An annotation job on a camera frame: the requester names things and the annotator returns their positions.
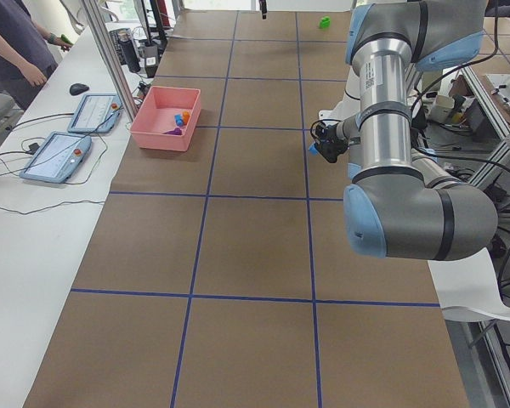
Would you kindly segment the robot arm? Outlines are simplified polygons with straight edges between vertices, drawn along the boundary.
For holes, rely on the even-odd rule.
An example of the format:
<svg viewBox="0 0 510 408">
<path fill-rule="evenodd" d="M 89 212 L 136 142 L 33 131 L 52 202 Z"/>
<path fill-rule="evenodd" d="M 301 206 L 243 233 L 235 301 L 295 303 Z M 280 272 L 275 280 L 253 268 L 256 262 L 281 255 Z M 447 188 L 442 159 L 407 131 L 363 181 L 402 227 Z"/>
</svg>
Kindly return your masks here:
<svg viewBox="0 0 510 408">
<path fill-rule="evenodd" d="M 356 7 L 346 62 L 360 79 L 360 110 L 318 126 L 314 147 L 329 162 L 348 153 L 343 194 L 349 245 L 377 258 L 451 261 L 486 247 L 497 213 L 478 188 L 451 177 L 411 144 L 405 73 L 473 59 L 483 1 L 408 1 Z"/>
</svg>

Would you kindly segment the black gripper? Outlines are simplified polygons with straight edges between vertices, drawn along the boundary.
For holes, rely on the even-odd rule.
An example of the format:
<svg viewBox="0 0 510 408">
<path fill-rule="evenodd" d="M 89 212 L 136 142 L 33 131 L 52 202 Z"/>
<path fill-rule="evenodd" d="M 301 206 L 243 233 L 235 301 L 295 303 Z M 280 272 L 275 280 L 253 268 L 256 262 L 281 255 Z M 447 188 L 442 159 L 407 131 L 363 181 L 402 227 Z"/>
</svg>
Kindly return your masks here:
<svg viewBox="0 0 510 408">
<path fill-rule="evenodd" d="M 330 143 L 318 144 L 318 151 L 329 162 L 336 163 L 338 157 L 349 148 L 349 131 L 345 122 L 336 123 L 335 138 Z"/>
</svg>

